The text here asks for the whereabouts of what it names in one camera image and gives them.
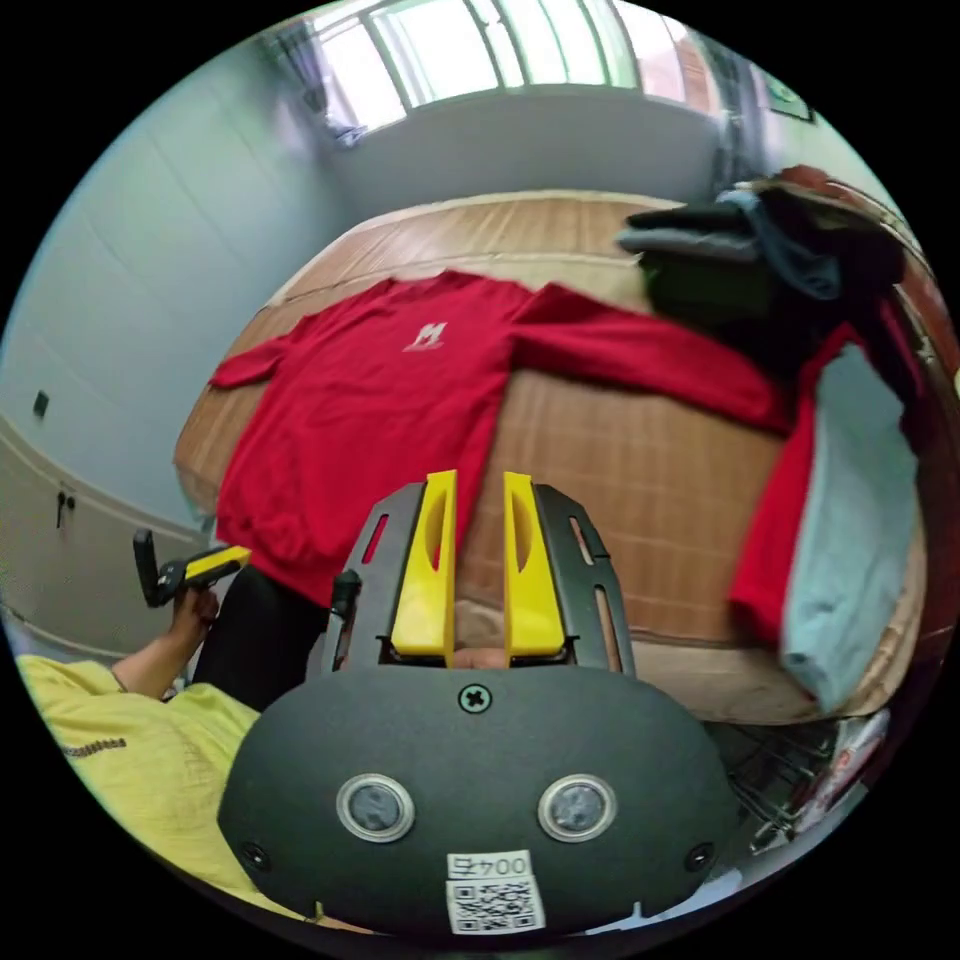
bed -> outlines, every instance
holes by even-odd
[[[538,288],[557,281],[646,310],[642,276],[613,243],[626,214],[675,206],[585,191],[487,195],[402,210],[354,227],[293,276],[227,356],[290,330],[308,313],[380,279],[445,268]],[[230,456],[264,390],[205,390],[176,447],[181,483],[215,513]],[[782,441],[664,397],[529,371],[513,376],[457,574],[461,645],[501,645],[504,470],[532,474],[584,504],[620,575],[642,679],[707,721],[790,724],[815,705],[731,622],[726,592],[747,525]],[[839,711],[883,706],[920,635],[927,540],[915,531],[893,619],[860,687]]]

picture frame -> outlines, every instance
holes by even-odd
[[[795,120],[802,120],[805,123],[816,122],[816,114],[810,109],[806,100],[798,97],[776,77],[771,77],[769,73],[764,71],[761,71],[761,73],[764,81],[764,91],[767,95],[767,106],[770,110],[786,117],[793,117]]]

yellow shirt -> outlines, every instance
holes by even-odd
[[[227,773],[256,711],[209,684],[163,703],[124,692],[97,663],[17,663],[74,770],[128,833],[225,893],[303,919],[257,890],[217,827]]]

white logo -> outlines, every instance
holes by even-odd
[[[417,339],[409,347],[404,347],[403,352],[406,353],[408,350],[434,350],[437,347],[442,347],[440,334],[443,333],[444,327],[446,327],[445,323],[428,323],[425,327],[421,327]]]

red shirt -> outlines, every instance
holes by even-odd
[[[781,393],[757,367],[670,321],[557,284],[533,293],[456,271],[389,279],[224,361],[211,378],[220,388],[271,379],[227,469],[218,536],[328,606],[373,505],[456,469],[459,545],[516,367],[790,428]]]

